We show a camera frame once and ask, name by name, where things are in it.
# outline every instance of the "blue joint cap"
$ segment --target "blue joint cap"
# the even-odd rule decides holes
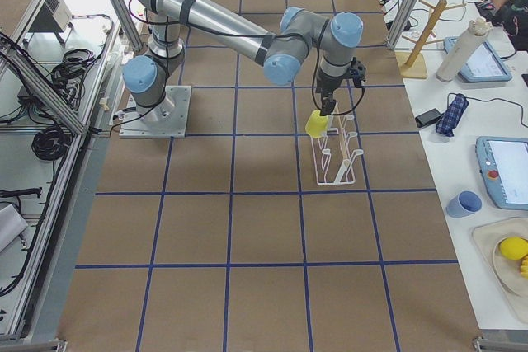
[[[147,91],[156,81],[158,67],[145,55],[132,58],[123,67],[123,79],[126,87],[134,94]]]
[[[348,48],[357,47],[363,33],[363,21],[351,12],[340,12],[330,23],[333,37]]]
[[[264,62],[264,76],[278,86],[294,81],[300,70],[300,61],[293,55],[275,54]]]
[[[294,16],[297,15],[298,12],[302,12],[303,8],[298,7],[288,7],[286,8],[286,11],[284,12],[284,15],[282,16],[282,20],[280,20],[280,31],[284,32],[286,28],[288,28],[288,25],[290,24],[291,20],[294,19]]]

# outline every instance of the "screen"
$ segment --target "screen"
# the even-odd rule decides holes
[[[466,65],[475,77],[495,77],[504,74],[493,53],[485,45],[480,45],[475,50]]]
[[[509,204],[528,204],[528,143],[489,141]]]

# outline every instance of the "blue cup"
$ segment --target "blue cup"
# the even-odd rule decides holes
[[[482,200],[473,191],[462,191],[449,202],[445,211],[452,218],[463,218],[478,212],[482,208]]]

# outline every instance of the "white tray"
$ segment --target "white tray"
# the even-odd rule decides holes
[[[528,218],[510,218],[487,226],[477,227],[473,230],[473,239],[484,256],[484,259],[489,264],[491,271],[497,278],[497,281],[510,304],[510,308],[520,321],[528,323],[528,297],[522,297],[519,295],[526,295],[526,293],[528,293],[528,279],[523,279],[521,275],[519,275],[519,281],[522,280],[526,282],[526,291],[519,290],[519,285],[522,287],[522,283],[519,282],[512,284],[512,279],[504,276],[503,271],[505,268],[498,267],[499,265],[505,264],[501,257],[497,257],[498,243],[504,238],[514,236],[528,239]],[[511,271],[518,270],[518,265],[520,263],[520,260],[509,263],[511,264]]]

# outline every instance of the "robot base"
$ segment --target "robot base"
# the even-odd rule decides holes
[[[135,120],[121,126],[122,138],[184,138],[191,101],[191,86],[166,86],[167,98],[175,105],[174,109],[159,121]],[[135,106],[132,96],[127,106]],[[138,117],[138,113],[125,115],[124,122]]]

